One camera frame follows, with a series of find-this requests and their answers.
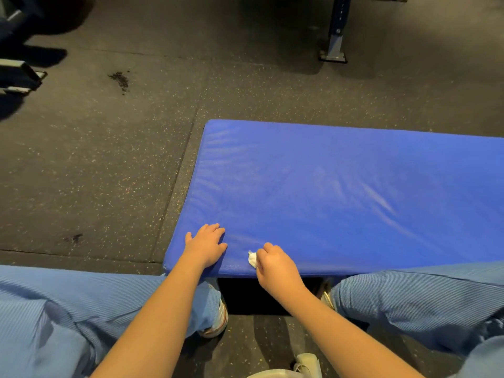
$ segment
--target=forearm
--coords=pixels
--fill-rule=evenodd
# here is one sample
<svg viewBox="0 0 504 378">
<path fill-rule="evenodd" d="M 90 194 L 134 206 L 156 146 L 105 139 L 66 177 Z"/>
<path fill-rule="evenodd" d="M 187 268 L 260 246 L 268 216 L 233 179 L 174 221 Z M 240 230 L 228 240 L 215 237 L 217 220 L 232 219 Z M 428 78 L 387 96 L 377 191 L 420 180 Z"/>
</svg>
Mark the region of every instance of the forearm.
<svg viewBox="0 0 504 378">
<path fill-rule="evenodd" d="M 342 378 L 420 378 L 410 365 L 308 290 L 284 303 Z"/>
<path fill-rule="evenodd" d="M 182 256 L 92 378 L 167 378 L 173 374 L 203 266 Z"/>
</svg>

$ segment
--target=person's left hand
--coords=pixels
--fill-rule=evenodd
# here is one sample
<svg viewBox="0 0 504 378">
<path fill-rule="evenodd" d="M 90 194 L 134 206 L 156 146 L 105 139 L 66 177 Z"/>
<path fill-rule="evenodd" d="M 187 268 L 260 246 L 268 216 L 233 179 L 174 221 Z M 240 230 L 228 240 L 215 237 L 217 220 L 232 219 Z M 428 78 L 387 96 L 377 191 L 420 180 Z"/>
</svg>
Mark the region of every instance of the person's left hand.
<svg viewBox="0 0 504 378">
<path fill-rule="evenodd" d="M 194 262 L 202 262 L 203 268 L 215 264 L 227 248 L 226 243 L 219 244 L 219 240 L 226 230 L 219 228 L 219 223 L 205 224 L 195 237 L 186 234 L 186 248 L 183 255 L 192 258 Z"/>
</svg>

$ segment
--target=sneaker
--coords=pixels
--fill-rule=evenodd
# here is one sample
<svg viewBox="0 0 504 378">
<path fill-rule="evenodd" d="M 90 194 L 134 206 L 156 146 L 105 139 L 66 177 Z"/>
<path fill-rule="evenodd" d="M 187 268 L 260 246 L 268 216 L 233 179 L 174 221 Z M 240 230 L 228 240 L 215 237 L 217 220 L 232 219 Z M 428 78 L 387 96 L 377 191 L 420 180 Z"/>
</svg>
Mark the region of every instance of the sneaker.
<svg viewBox="0 0 504 378">
<path fill-rule="evenodd" d="M 331 296 L 329 295 L 329 293 L 324 292 L 324 294 L 320 298 L 320 301 L 322 301 L 326 306 L 330 307 L 332 310 L 334 311 L 336 310 L 334 308 L 333 302 L 331 301 Z"/>
<path fill-rule="evenodd" d="M 227 308 L 226 305 L 220 300 L 219 315 L 217 318 L 217 325 L 214 324 L 211 328 L 199 331 L 198 334 L 203 338 L 214 338 L 219 336 L 227 326 Z"/>
</svg>

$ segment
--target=blue padded mat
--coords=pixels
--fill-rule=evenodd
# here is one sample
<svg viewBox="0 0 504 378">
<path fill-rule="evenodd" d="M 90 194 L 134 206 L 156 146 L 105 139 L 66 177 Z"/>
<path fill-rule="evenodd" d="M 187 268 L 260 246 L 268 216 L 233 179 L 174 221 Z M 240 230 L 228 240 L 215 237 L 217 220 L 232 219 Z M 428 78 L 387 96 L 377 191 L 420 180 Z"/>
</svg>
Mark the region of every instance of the blue padded mat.
<svg viewBox="0 0 504 378">
<path fill-rule="evenodd" d="M 504 139 L 212 120 L 170 246 L 226 228 L 211 276 L 280 245 L 303 276 L 504 259 Z"/>
</svg>

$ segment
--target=person's right hand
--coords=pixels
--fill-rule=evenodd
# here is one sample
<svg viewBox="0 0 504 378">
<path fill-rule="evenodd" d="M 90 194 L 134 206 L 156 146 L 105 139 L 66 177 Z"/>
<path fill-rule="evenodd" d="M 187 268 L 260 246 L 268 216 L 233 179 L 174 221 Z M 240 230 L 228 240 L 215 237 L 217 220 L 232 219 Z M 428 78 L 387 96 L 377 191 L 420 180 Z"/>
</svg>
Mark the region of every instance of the person's right hand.
<svg viewBox="0 0 504 378">
<path fill-rule="evenodd" d="M 277 245 L 266 243 L 257 251 L 256 272 L 261 286 L 285 308 L 307 291 L 294 261 Z"/>
</svg>

